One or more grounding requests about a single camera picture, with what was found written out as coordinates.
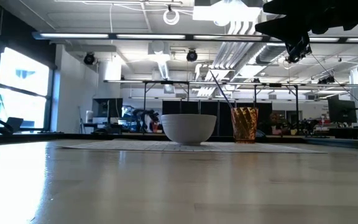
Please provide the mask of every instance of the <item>orange glass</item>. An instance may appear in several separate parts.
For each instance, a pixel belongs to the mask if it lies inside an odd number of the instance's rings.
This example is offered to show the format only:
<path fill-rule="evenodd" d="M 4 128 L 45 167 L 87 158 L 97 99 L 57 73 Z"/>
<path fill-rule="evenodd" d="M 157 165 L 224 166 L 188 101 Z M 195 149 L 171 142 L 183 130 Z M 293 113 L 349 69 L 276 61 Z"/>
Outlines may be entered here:
<path fill-rule="evenodd" d="M 233 108 L 231 121 L 233 123 L 234 139 L 238 143 L 255 143 L 258 108 Z"/>

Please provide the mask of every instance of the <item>security camera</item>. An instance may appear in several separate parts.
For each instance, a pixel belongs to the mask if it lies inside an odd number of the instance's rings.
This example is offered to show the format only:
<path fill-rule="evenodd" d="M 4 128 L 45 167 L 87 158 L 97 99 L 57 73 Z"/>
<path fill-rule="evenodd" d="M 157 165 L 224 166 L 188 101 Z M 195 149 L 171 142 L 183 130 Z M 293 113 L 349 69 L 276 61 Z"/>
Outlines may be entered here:
<path fill-rule="evenodd" d="M 187 59 L 188 62 L 195 62 L 195 61 L 197 61 L 197 53 L 196 53 L 196 50 L 190 49 L 189 52 L 187 53 L 186 59 Z"/>
<path fill-rule="evenodd" d="M 94 57 L 93 52 L 88 52 L 84 58 L 85 65 L 94 65 L 96 63 L 96 58 Z"/>

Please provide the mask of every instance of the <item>white bowl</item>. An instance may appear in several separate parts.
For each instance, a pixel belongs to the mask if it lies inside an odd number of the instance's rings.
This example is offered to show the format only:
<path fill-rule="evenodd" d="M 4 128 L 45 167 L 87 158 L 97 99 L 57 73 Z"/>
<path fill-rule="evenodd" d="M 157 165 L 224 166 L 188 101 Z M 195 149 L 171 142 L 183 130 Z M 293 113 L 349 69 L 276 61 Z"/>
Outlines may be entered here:
<path fill-rule="evenodd" d="M 161 117 L 165 134 L 171 141 L 199 145 L 211 137 L 216 116 L 205 114 L 167 114 Z"/>

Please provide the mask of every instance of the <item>desk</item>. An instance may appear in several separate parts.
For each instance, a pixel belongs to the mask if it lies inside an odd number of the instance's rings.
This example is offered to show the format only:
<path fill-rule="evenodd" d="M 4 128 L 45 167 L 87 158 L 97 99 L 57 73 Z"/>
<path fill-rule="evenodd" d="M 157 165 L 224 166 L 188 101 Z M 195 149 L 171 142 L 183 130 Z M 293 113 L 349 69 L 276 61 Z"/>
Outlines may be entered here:
<path fill-rule="evenodd" d="M 341 139 L 358 139 L 358 128 L 330 128 L 329 135 Z"/>

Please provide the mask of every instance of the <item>computer monitor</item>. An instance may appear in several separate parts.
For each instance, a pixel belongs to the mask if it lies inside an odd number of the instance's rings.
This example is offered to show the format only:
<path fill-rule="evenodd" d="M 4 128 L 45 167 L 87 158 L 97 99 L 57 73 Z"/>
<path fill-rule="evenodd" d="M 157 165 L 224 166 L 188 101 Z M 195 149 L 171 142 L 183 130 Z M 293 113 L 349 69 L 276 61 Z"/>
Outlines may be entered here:
<path fill-rule="evenodd" d="M 94 117 L 120 118 L 122 117 L 122 98 L 93 99 Z"/>
<path fill-rule="evenodd" d="M 354 101 L 328 99 L 328 110 L 331 122 L 357 122 L 356 105 Z"/>

